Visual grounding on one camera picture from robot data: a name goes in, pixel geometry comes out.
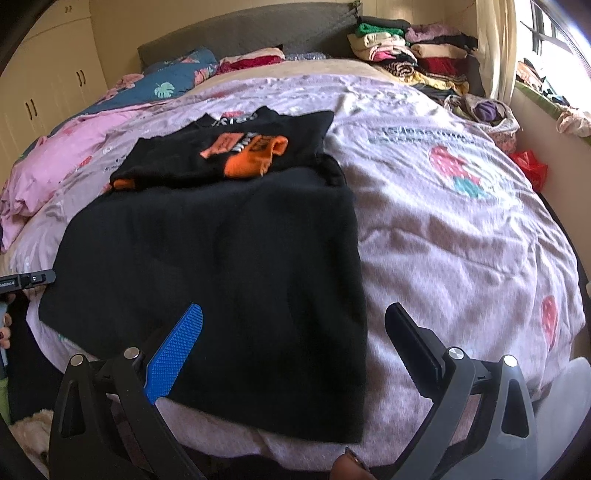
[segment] furry animal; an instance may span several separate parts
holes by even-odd
[[[10,431],[39,471],[49,478],[49,435],[53,412],[41,410],[11,425]]]

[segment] purple folded cloth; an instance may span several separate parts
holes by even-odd
[[[494,122],[499,118],[499,111],[493,102],[482,102],[474,108],[474,115],[483,122]]]
[[[441,23],[432,23],[429,25],[413,25],[410,27],[404,38],[410,43],[416,43],[424,40],[432,40],[443,35],[461,35],[457,28],[449,27]]]

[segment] lavender blanket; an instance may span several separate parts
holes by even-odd
[[[204,113],[335,111],[326,151],[357,196],[359,253],[368,305],[368,393],[363,441],[370,465],[393,463],[425,418],[421,398],[384,329],[400,301],[446,345],[498,361],[515,355],[532,396],[568,363],[583,327],[575,257],[519,169],[476,126],[419,91],[355,76],[252,79],[154,107],[114,130],[93,160],[25,226],[1,274],[51,268],[72,217],[107,184],[139,137],[170,134]],[[27,322],[62,371],[80,349],[38,318]],[[343,446],[232,424],[163,399],[181,443],[218,456],[262,454],[290,469],[329,469]]]

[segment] red plastic bag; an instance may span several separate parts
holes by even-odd
[[[541,192],[546,182],[548,165],[539,162],[531,150],[512,153],[509,158],[517,164],[531,182],[534,192]]]

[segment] fingernail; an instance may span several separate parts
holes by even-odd
[[[361,467],[363,470],[365,470],[366,472],[369,472],[369,468],[368,466],[365,464],[365,462],[359,458],[359,455],[357,455],[353,450],[351,450],[349,447],[345,448],[345,455],[347,455],[349,458],[351,458],[351,460],[353,460],[359,467]]]

